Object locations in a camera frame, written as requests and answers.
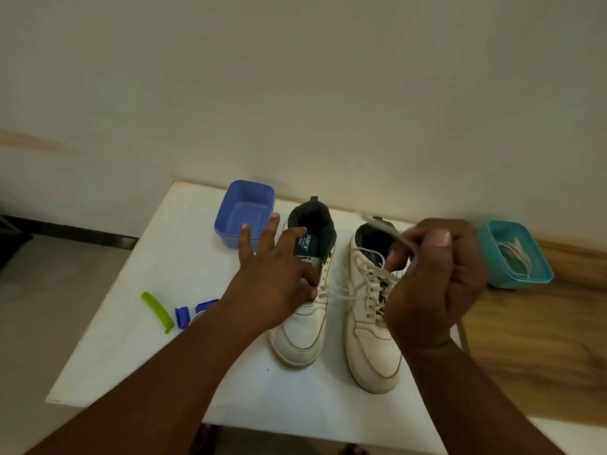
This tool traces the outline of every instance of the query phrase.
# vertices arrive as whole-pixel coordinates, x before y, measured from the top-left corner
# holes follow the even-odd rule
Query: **person's left arm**
[[[264,331],[316,296],[318,273],[293,255],[305,228],[286,230],[275,247],[279,222],[274,214],[257,255],[245,226],[240,270],[222,299],[28,454],[185,454],[234,361]],[[301,278],[309,285],[301,286]]]

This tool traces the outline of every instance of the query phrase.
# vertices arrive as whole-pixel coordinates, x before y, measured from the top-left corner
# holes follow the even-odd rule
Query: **green plastic clip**
[[[171,329],[175,327],[175,323],[169,316],[169,313],[167,313],[164,307],[160,304],[160,302],[156,300],[154,296],[149,292],[143,292],[143,294],[141,294],[141,298],[145,303],[148,304],[152,311],[156,313],[156,316],[158,316],[160,322],[162,322],[162,325],[164,326],[164,333],[168,334],[169,332],[171,332]]]

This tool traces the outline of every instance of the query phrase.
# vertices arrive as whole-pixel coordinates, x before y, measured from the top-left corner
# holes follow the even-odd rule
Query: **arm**
[[[274,214],[257,255],[250,228],[239,243],[240,270],[222,299],[133,374],[36,445],[38,454],[187,452],[217,386],[255,338],[315,298],[314,268],[293,255],[305,228],[285,231]]]
[[[473,229],[430,219],[406,237],[421,242],[420,251],[390,294],[386,322],[447,452],[563,455],[449,337],[486,285]],[[387,269],[403,268],[408,257],[404,246],[394,248]]]

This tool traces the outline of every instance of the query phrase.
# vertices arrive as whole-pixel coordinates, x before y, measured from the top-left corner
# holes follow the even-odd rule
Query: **blue plastic clip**
[[[187,306],[175,308],[175,317],[177,318],[177,326],[180,329],[185,329],[189,326],[190,318],[189,309],[187,308]]]
[[[213,303],[219,301],[218,298],[216,298],[215,300],[209,300],[209,301],[204,301],[202,303],[199,303],[198,305],[196,305],[196,308],[194,308],[193,310],[196,312],[196,314],[200,313],[201,311],[206,311],[206,309],[211,306]]]

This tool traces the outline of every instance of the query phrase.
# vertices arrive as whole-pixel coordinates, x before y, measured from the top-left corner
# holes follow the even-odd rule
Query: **forearm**
[[[563,455],[452,341],[401,351],[449,455]]]
[[[186,453],[217,386],[254,338],[218,302],[29,453]]]

